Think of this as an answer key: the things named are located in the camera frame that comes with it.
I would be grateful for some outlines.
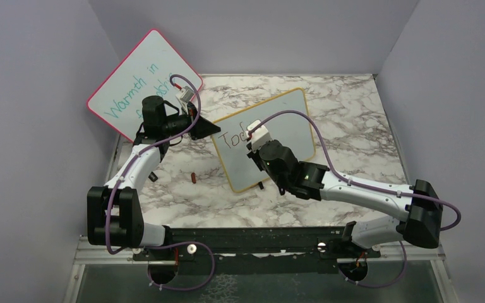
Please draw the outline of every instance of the white wall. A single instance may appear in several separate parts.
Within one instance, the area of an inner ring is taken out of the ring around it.
[[[63,298],[115,137],[85,102],[116,64],[86,1],[0,1],[0,302]]]
[[[442,233],[458,296],[485,302],[485,0],[420,0],[377,84],[408,176],[464,215]]]
[[[417,0],[89,0],[122,59],[158,28],[199,73],[378,73]]]

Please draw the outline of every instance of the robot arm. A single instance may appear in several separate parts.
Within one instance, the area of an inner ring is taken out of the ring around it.
[[[143,124],[133,142],[131,155],[120,171],[105,186],[92,187],[87,196],[88,241],[93,245],[105,245],[105,222],[110,219],[111,245],[121,247],[160,246],[165,242],[165,227],[144,223],[138,195],[148,176],[162,162],[168,151],[167,141],[140,154],[146,147],[170,138],[187,129],[196,119],[196,107],[190,102],[192,90],[180,90],[176,98],[181,104],[182,114],[167,115],[165,104],[174,107],[158,96],[142,101]],[[189,134],[192,140],[202,139],[220,131],[220,128],[203,117],[199,117]],[[113,197],[113,205],[119,206],[119,214],[106,213],[112,190],[119,184]]]
[[[259,123],[255,121],[248,130]],[[405,240],[419,247],[438,247],[442,207],[400,194],[416,193],[437,198],[430,183],[418,180],[415,186],[387,184],[340,173],[349,180],[344,182],[327,166],[298,161],[290,148],[273,140],[264,126],[248,138],[248,157],[276,183],[280,194],[287,191],[301,199],[342,201],[387,214],[368,222],[348,223],[343,234],[345,245],[363,251],[375,244]],[[365,189],[350,184],[351,181],[391,189],[398,194]]]

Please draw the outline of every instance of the red wire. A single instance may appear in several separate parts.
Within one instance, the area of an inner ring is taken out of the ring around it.
[[[179,251],[177,251],[176,248],[176,257],[174,258],[174,261],[176,262],[176,267],[179,265]]]
[[[359,257],[356,259],[356,267],[358,267],[358,266],[359,266],[359,262],[358,262],[358,260],[360,260],[360,259],[361,259],[361,257],[365,257],[365,262],[367,262],[367,257],[365,256],[365,252],[362,252],[362,253],[360,254],[360,256],[359,256]]]

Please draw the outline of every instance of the marble surface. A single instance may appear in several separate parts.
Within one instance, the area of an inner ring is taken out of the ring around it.
[[[202,114],[214,121],[296,87],[306,91],[310,116],[325,137],[336,169],[381,182],[405,183],[395,142],[371,75],[355,76],[205,76]],[[315,138],[316,156],[325,164]],[[131,144],[125,143],[119,168]],[[196,173],[197,183],[191,182]],[[272,181],[241,194],[228,185],[211,138],[187,138],[169,152],[147,180],[140,204],[146,223],[171,227],[334,226],[383,216],[336,201],[305,201],[280,196]]]

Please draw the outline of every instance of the whiteboard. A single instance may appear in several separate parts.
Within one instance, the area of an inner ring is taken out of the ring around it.
[[[260,172],[253,160],[246,156],[246,127],[257,119],[262,121],[286,109],[298,110],[309,115],[302,88],[290,90],[214,122],[222,131],[212,136],[213,144],[229,186],[234,192],[245,191],[268,178],[266,172]],[[284,114],[267,122],[265,126],[272,138],[289,147],[299,161],[309,160],[315,156],[311,126],[301,116]]]
[[[130,141],[143,122],[142,100],[157,95],[179,107],[169,77],[180,74],[201,88],[200,76],[157,30],[151,30],[88,99],[87,107]],[[181,86],[183,80],[175,79]],[[166,107],[166,113],[176,111]]]

